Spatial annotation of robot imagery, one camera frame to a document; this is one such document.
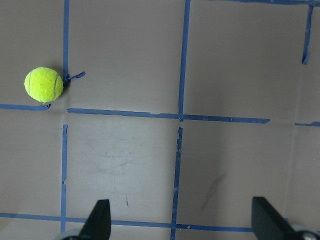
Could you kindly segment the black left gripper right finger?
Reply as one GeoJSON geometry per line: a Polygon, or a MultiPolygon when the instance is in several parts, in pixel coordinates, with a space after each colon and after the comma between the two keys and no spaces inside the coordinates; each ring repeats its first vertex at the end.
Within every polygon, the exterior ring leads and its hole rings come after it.
{"type": "Polygon", "coordinates": [[[300,233],[277,212],[265,197],[251,202],[251,228],[258,240],[299,240],[300,233]]]}

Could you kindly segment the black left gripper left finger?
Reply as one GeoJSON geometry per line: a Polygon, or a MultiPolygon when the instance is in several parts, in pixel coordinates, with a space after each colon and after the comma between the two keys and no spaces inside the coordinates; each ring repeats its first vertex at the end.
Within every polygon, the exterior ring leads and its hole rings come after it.
{"type": "Polygon", "coordinates": [[[110,201],[108,199],[100,199],[96,202],[77,238],[79,240],[108,240],[110,235],[110,201]]]}

